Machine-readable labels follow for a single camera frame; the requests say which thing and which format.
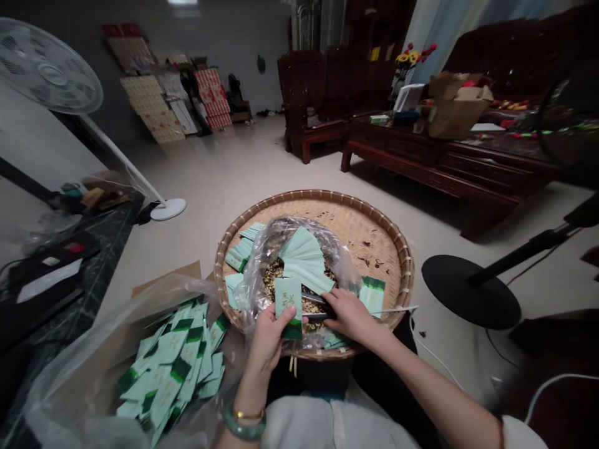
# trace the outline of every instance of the white electric fan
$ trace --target white electric fan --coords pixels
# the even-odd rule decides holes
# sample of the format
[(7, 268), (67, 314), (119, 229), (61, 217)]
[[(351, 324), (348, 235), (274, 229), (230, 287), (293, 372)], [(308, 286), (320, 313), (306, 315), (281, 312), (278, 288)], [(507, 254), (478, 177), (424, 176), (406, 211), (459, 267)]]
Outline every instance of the white electric fan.
[(179, 215), (187, 203), (165, 201), (106, 134), (87, 116), (102, 104), (100, 80), (71, 47), (33, 25), (0, 17), (0, 77), (27, 98), (57, 112), (79, 115), (87, 126), (158, 198), (150, 216), (163, 221)]

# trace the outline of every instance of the fan guard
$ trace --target fan guard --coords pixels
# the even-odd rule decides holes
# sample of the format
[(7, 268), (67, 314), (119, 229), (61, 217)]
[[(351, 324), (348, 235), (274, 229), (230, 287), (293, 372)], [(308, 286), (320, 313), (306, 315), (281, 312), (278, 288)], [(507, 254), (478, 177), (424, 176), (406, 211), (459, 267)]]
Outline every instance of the fan guard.
[(80, 115), (102, 104), (100, 80), (64, 42), (33, 25), (0, 18), (0, 77), (48, 109)]

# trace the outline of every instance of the bracelet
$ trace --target bracelet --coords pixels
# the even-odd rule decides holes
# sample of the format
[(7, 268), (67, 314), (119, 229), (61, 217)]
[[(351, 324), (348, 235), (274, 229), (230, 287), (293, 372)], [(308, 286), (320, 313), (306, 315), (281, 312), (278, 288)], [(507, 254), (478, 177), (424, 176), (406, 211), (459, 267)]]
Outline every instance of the bracelet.
[(258, 440), (264, 429), (266, 428), (266, 413), (264, 410), (261, 411), (261, 420), (255, 426), (244, 426), (237, 422), (235, 417), (233, 416), (233, 403), (229, 402), (225, 407), (225, 425), (229, 432), (233, 434), (233, 436), (239, 438), (243, 441), (255, 441)]
[(249, 415), (249, 414), (243, 413), (243, 412), (236, 412), (234, 408), (231, 408), (231, 410), (233, 412), (233, 417), (238, 421), (240, 419), (262, 419), (262, 417), (266, 413), (264, 411), (264, 409), (260, 410), (259, 413), (255, 413), (254, 415)]

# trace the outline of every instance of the hand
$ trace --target hand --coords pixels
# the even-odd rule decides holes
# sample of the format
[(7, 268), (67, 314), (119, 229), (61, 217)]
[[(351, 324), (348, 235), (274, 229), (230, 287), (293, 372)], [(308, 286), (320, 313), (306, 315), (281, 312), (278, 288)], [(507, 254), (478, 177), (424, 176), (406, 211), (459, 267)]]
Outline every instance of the hand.
[(266, 374), (270, 376), (281, 357), (281, 333), (289, 321), (295, 316), (296, 308), (291, 306), (275, 319), (275, 303), (260, 312), (256, 319), (256, 332), (251, 344), (246, 370), (255, 375)]
[(324, 325), (353, 341), (368, 346), (368, 341), (374, 334), (389, 332), (387, 327), (376, 322), (364, 303), (353, 293), (344, 289), (333, 289), (330, 293), (323, 293), (322, 297), (337, 314), (336, 320), (324, 320)]

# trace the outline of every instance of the round bamboo tray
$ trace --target round bamboo tray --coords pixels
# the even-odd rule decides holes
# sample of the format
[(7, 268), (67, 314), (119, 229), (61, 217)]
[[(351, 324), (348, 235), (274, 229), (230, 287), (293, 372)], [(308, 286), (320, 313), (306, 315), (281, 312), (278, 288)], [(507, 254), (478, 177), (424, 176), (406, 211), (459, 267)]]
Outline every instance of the round bamboo tray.
[[(231, 223), (218, 244), (214, 262), (218, 298), (227, 318), (241, 332), (241, 314), (229, 305), (225, 285), (225, 276), (237, 272), (227, 265), (225, 255), (229, 247), (241, 240), (240, 231), (257, 221), (266, 224), (281, 215), (305, 216), (334, 232), (348, 246), (360, 274), (385, 281), (383, 309), (409, 304), (414, 285), (414, 260), (397, 225), (378, 209), (354, 196), (330, 190), (295, 190), (253, 205)], [(385, 326), (395, 329), (404, 314), (385, 313), (382, 321)], [(354, 344), (331, 350), (302, 349), (296, 356), (309, 360), (339, 360), (353, 357), (363, 350), (359, 344)]]

